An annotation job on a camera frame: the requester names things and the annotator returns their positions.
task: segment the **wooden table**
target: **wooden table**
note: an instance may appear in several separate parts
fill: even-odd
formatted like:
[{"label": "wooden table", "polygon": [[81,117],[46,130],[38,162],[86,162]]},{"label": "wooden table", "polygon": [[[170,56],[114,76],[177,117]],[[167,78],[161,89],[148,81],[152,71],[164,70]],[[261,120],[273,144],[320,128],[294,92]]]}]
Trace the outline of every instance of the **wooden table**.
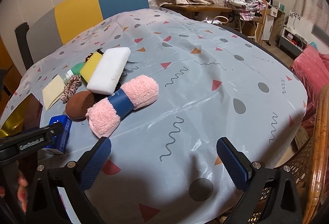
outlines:
[{"label": "wooden table", "polygon": [[215,11],[218,12],[218,15],[228,16],[228,13],[232,11],[231,8],[228,8],[224,5],[217,5],[214,3],[208,5],[174,5],[167,4],[162,5],[163,8],[173,10],[177,13],[182,14],[183,16],[195,20],[195,13],[205,12],[205,11]]}]

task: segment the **pink fuzzy towel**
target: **pink fuzzy towel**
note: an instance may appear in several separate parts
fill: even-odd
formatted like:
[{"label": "pink fuzzy towel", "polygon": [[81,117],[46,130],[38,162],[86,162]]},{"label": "pink fuzzy towel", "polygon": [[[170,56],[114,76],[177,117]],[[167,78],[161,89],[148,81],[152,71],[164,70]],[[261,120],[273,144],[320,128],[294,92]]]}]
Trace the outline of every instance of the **pink fuzzy towel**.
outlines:
[{"label": "pink fuzzy towel", "polygon": [[[157,82],[145,75],[131,79],[121,89],[134,105],[134,110],[153,103],[159,95]],[[120,117],[107,98],[89,108],[86,118],[98,138],[109,137],[120,123]]]}]

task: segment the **blue box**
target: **blue box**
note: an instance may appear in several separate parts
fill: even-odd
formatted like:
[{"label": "blue box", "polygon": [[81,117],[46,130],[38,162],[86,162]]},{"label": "blue box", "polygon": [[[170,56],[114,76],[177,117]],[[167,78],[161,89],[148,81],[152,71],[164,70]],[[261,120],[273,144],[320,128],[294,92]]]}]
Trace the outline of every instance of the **blue box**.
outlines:
[{"label": "blue box", "polygon": [[61,122],[63,124],[64,130],[61,134],[53,138],[54,143],[52,145],[46,146],[45,148],[43,148],[43,150],[45,150],[49,154],[62,155],[65,152],[72,120],[69,119],[67,115],[53,116],[49,121],[49,125],[57,122]]}]

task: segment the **rolled pink towel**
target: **rolled pink towel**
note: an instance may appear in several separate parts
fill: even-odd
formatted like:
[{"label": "rolled pink towel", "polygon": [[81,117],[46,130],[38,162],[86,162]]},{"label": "rolled pink towel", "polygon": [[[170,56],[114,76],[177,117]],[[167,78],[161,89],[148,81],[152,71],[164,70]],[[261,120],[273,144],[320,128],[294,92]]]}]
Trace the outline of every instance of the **rolled pink towel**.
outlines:
[{"label": "rolled pink towel", "polygon": [[154,79],[145,75],[133,78],[88,109],[89,127],[98,138],[109,137],[126,114],[153,103],[158,95],[159,86]]}]

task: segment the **rattan chair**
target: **rattan chair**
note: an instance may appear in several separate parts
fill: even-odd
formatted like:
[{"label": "rattan chair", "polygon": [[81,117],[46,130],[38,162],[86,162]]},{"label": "rattan chair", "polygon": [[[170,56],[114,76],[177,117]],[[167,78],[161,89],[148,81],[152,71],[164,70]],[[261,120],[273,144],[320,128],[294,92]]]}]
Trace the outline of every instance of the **rattan chair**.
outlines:
[{"label": "rattan chair", "polygon": [[[324,179],[328,162],[329,134],[329,86],[321,90],[313,136],[283,165],[290,167],[296,180],[302,203],[303,224],[308,224],[315,215],[324,190]],[[259,211],[264,207],[269,188],[264,189],[259,203],[247,224],[257,223]],[[222,223],[225,217],[219,217]]]}]

